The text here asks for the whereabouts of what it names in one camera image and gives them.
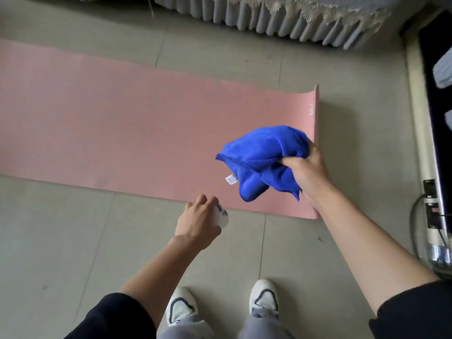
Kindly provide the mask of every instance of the tile floor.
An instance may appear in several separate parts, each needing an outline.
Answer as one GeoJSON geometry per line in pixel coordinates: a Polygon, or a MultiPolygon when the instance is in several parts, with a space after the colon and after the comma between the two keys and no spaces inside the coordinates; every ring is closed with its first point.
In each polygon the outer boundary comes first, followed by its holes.
{"type": "MultiPolygon", "coordinates": [[[[419,192],[401,43],[344,52],[240,33],[162,9],[0,0],[0,37],[306,92],[336,184],[400,243],[419,192]]],[[[180,202],[0,176],[0,337],[62,338],[170,239],[180,202]]],[[[321,221],[230,211],[181,284],[233,338],[258,278],[273,279],[298,338],[371,338],[369,306],[321,221]]]]}

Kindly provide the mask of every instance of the pant leg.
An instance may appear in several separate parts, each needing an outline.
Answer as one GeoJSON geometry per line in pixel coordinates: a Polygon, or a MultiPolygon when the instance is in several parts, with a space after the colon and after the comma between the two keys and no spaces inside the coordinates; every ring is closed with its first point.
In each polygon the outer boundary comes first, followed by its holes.
{"type": "Polygon", "coordinates": [[[267,309],[253,308],[239,333],[239,339],[295,339],[267,309]]]}
{"type": "Polygon", "coordinates": [[[212,339],[213,330],[199,315],[188,316],[175,326],[170,326],[158,339],[212,339]]]}

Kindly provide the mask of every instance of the white shoe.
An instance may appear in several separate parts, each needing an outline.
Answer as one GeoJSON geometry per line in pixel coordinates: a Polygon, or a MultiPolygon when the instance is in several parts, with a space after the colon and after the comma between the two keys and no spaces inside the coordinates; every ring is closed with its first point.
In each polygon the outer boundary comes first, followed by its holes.
{"type": "Polygon", "coordinates": [[[177,325],[180,320],[197,314],[198,307],[188,289],[184,287],[176,288],[166,307],[166,323],[168,326],[177,325]]]}
{"type": "Polygon", "coordinates": [[[250,314],[253,308],[265,308],[278,316],[278,294],[276,293],[275,285],[268,279],[259,279],[251,290],[250,314]]]}

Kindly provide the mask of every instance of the blue cloth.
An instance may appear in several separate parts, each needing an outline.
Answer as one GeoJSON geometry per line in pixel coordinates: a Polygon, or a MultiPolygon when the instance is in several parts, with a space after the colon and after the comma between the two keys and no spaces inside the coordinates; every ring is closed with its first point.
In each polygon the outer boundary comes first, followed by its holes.
{"type": "Polygon", "coordinates": [[[240,181],[242,199],[250,202],[273,187],[300,200],[300,187],[282,157],[309,155],[305,133],[289,126],[262,127],[226,144],[216,159],[225,162],[240,181]]]}

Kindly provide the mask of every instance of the pink yoga mat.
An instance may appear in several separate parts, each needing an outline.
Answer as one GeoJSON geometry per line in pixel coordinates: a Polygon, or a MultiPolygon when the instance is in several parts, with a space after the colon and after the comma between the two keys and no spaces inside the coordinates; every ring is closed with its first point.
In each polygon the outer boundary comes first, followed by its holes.
{"type": "Polygon", "coordinates": [[[0,174],[317,218],[303,197],[273,189],[244,202],[215,160],[258,127],[314,140],[317,100],[317,87],[284,93],[0,40],[0,174]]]}

